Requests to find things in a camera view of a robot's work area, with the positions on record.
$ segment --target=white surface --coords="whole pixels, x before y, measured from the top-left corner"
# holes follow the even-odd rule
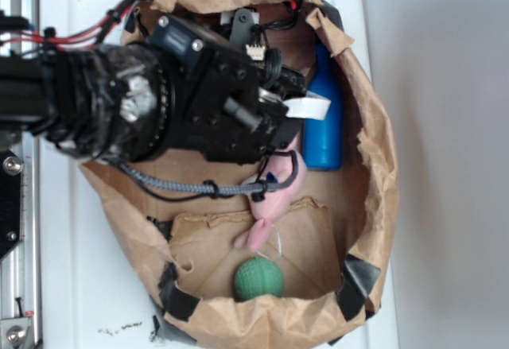
[[[116,1],[41,0],[41,24],[70,34],[91,25]],[[328,1],[339,7],[346,31],[357,40],[354,51],[368,69],[361,0]],[[117,41],[119,33],[120,28],[108,40]],[[152,304],[107,224],[99,197],[76,162],[48,144],[41,149],[41,234],[45,347],[187,348],[149,341]],[[382,311],[335,347],[398,348],[390,272]]]
[[[401,165],[401,348],[508,347],[509,0],[365,3]]]

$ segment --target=cardboard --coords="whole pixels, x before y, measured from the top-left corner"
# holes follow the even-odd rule
[[[264,22],[285,14],[282,1],[145,2],[139,6],[138,28],[123,40],[140,40],[140,23],[150,31],[164,11],[191,12],[196,20],[207,23],[216,21],[223,10],[255,6]],[[392,127],[380,98],[348,48],[353,40],[322,13],[321,0],[306,1],[297,26],[269,33],[270,43],[283,50],[286,64],[305,74],[312,71],[316,36],[329,47],[340,67],[337,79],[344,89],[344,157],[340,171],[310,172],[298,201],[276,223],[283,240],[280,264],[287,277],[283,298],[263,296],[239,303],[232,297],[232,274],[250,257],[231,246],[236,234],[252,223],[245,196],[167,204],[147,196],[113,168],[96,162],[82,166],[150,296],[163,306],[158,283],[167,263],[172,262],[178,272],[176,287],[200,298],[188,320],[170,313],[165,319],[201,347],[314,347],[360,326],[367,312],[380,307],[399,201]],[[197,152],[175,149],[135,167],[166,180],[201,183],[213,178],[218,184],[237,184],[258,171],[257,165],[210,163]],[[173,221],[169,243],[147,216]],[[274,239],[271,236],[264,247],[270,257],[276,254]],[[340,301],[352,286],[350,273],[355,268],[351,258],[378,272],[372,285],[359,288],[366,290],[362,304],[345,318]]]

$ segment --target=blue water bottle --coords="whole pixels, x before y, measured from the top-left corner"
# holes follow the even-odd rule
[[[331,105],[325,120],[305,120],[302,156],[311,170],[337,170],[341,167],[343,96],[331,54],[323,44],[317,45],[317,73],[309,90],[331,100]]]

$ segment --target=pink plush toy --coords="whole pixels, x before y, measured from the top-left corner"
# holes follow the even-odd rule
[[[286,151],[290,151],[296,145],[295,139],[290,144]],[[272,223],[281,218],[288,210],[293,199],[304,185],[304,180],[308,168],[305,165],[302,156],[297,153],[298,174],[293,183],[288,188],[283,188],[276,192],[268,192],[265,194],[265,199],[260,202],[254,202],[251,198],[249,204],[251,206],[251,213],[256,218],[253,227],[235,239],[235,248],[247,246],[249,250],[255,252],[262,248],[266,240],[269,238],[272,229]],[[267,179],[267,175],[276,178],[278,183],[284,182],[292,173],[292,159],[291,157],[272,156],[269,164],[263,170],[263,180]]]

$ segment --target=green textured ball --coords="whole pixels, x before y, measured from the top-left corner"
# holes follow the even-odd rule
[[[271,294],[281,297],[285,279],[278,265],[265,258],[244,262],[235,273],[235,293],[241,301]]]

